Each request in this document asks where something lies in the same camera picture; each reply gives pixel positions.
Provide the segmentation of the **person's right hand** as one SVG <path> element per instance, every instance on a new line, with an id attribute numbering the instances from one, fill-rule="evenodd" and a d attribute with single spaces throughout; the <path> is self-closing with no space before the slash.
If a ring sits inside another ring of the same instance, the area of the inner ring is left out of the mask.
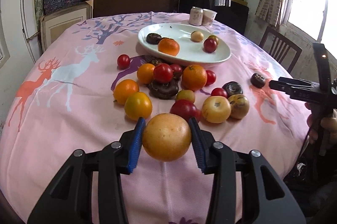
<path id="1" fill-rule="evenodd" d="M 331 116 L 322 118 L 320 122 L 322 128 L 330 132 L 330 144 L 333 146 L 336 144 L 336 133 L 337 133 L 337 120 L 336 120 L 336 109 Z M 313 144 L 318 139 L 318 133 L 312 129 L 309 133 L 309 143 Z"/>

